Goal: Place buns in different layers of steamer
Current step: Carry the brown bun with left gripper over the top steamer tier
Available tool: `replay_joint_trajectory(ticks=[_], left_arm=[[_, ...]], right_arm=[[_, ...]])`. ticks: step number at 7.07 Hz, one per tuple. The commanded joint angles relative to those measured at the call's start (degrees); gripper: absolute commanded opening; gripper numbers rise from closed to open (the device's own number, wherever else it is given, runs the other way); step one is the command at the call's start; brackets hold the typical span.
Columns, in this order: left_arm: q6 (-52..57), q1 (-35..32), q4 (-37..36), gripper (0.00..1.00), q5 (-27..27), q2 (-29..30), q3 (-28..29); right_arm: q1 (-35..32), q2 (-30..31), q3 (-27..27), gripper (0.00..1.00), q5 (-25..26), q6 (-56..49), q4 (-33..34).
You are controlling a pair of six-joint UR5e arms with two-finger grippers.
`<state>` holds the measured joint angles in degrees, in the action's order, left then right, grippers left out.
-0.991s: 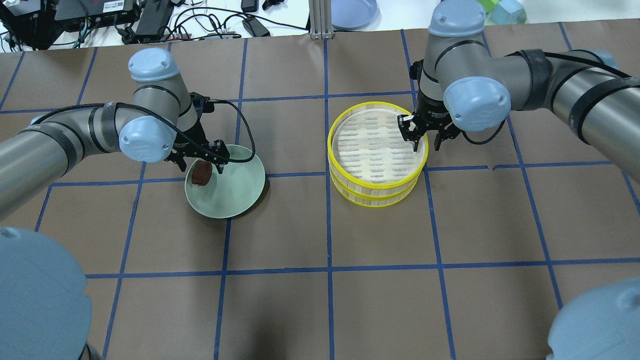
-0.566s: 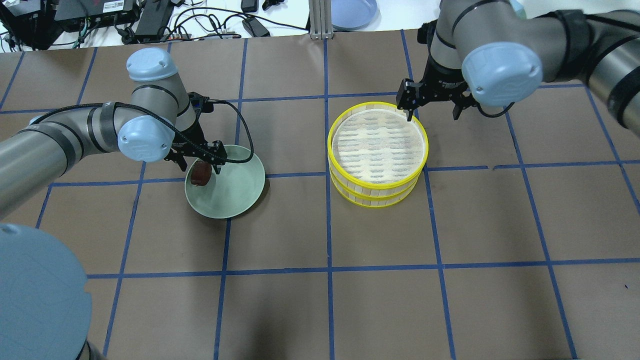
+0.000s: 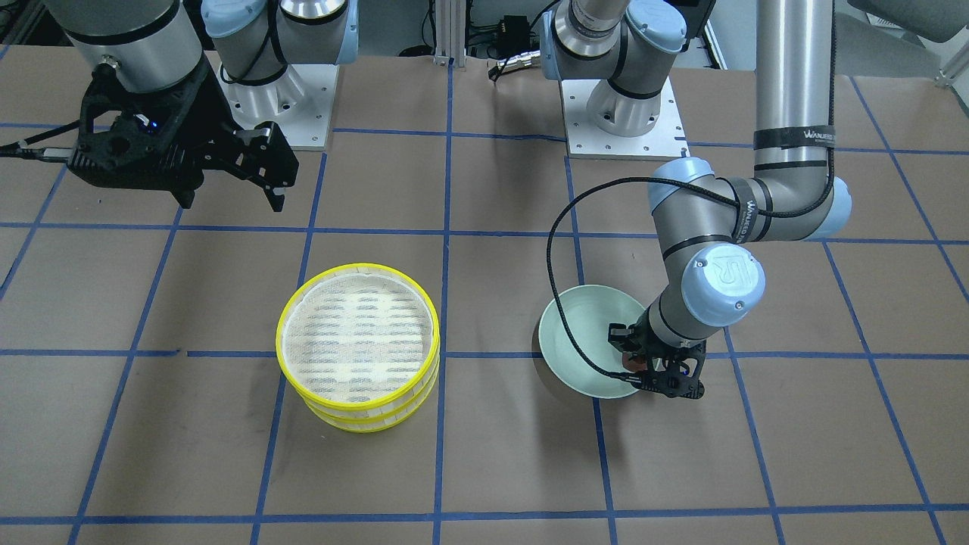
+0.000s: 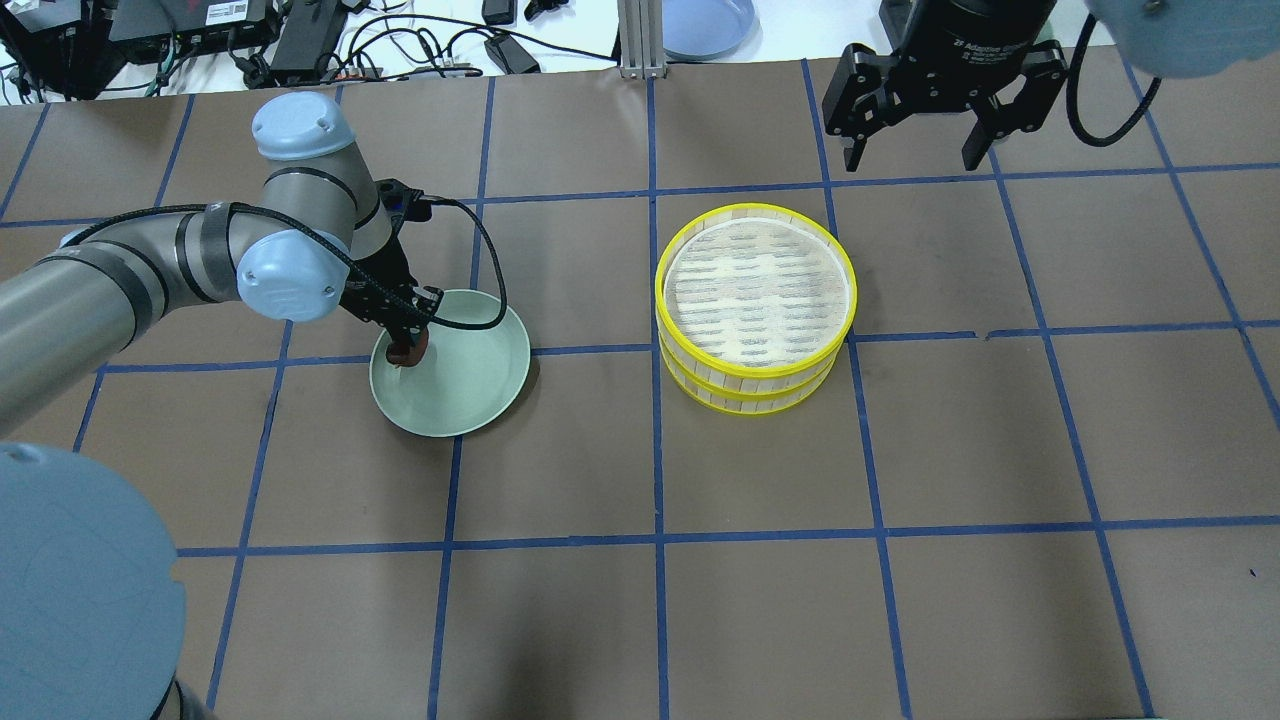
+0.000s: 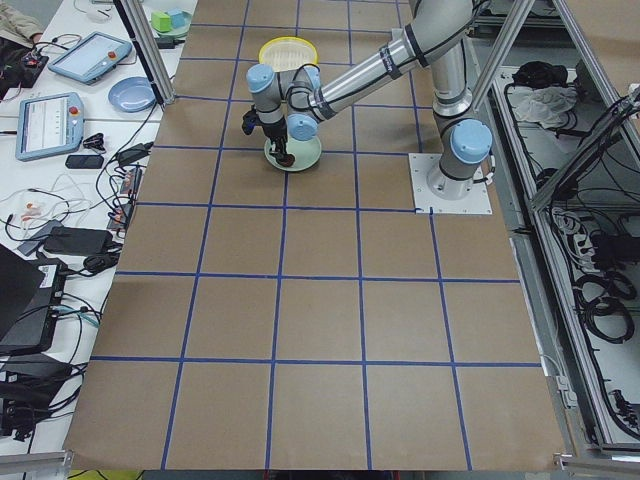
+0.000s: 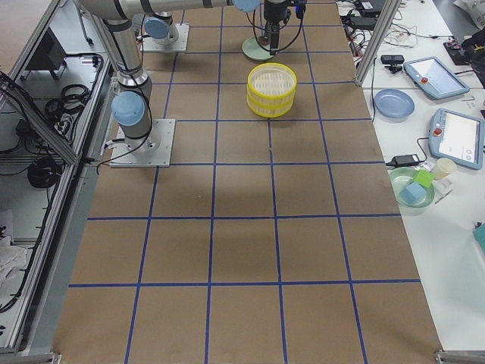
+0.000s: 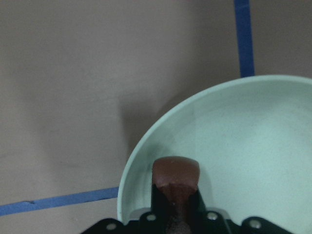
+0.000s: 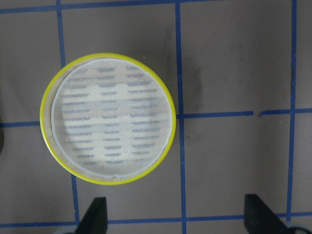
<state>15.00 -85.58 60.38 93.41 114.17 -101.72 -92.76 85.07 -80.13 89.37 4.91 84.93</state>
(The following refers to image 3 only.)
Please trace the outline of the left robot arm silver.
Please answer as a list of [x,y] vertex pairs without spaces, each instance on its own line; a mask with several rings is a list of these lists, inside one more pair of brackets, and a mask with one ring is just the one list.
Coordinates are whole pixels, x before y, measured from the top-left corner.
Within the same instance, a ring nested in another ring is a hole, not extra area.
[[[595,124],[640,137],[659,120],[690,34],[665,1],[560,1],[542,14],[544,73],[594,79]],[[601,285],[561,292],[550,279],[537,338],[560,381],[599,399],[637,391],[699,399],[707,338],[765,293],[764,268],[747,245],[827,238],[845,226],[852,198],[833,165],[835,51],[833,2],[758,2],[753,176],[717,176],[706,160],[679,157],[641,177],[667,286],[643,306]]]

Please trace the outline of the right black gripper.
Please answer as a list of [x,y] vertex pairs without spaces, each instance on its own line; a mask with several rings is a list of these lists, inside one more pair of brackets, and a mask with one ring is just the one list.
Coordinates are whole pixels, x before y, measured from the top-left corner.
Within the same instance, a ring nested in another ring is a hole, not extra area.
[[99,188],[163,191],[190,208],[207,170],[263,190],[279,213],[300,162],[281,127],[235,122],[207,58],[180,82],[149,93],[125,90],[117,67],[98,64],[82,99],[71,173]]

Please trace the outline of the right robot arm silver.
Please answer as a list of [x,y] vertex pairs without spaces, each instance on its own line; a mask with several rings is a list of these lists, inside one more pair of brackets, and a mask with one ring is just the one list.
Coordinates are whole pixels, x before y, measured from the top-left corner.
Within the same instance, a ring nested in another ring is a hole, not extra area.
[[190,208],[208,170],[283,210],[298,149],[324,148],[336,76],[359,53],[356,1],[204,1],[211,64],[182,1],[48,1],[92,69],[75,145],[33,152],[97,188]]

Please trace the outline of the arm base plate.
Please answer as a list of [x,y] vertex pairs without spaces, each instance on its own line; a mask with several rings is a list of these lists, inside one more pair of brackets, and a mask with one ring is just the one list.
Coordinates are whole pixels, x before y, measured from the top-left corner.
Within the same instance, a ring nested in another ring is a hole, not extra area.
[[560,83],[571,158],[668,161],[691,155],[671,79],[659,95],[637,100],[605,80]]
[[324,151],[337,94],[340,68],[329,64],[288,66],[262,86],[219,82],[233,120],[246,129],[274,122],[294,151]]

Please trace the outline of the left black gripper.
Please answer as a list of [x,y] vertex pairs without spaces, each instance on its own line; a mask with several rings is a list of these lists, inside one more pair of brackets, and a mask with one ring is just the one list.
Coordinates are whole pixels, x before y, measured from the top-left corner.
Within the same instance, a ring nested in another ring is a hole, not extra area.
[[631,359],[640,359],[641,370],[609,372],[608,376],[633,387],[675,399],[702,399],[705,385],[699,375],[706,361],[706,341],[692,346],[672,346],[661,341],[644,313],[637,323],[612,323],[608,327],[608,342]]

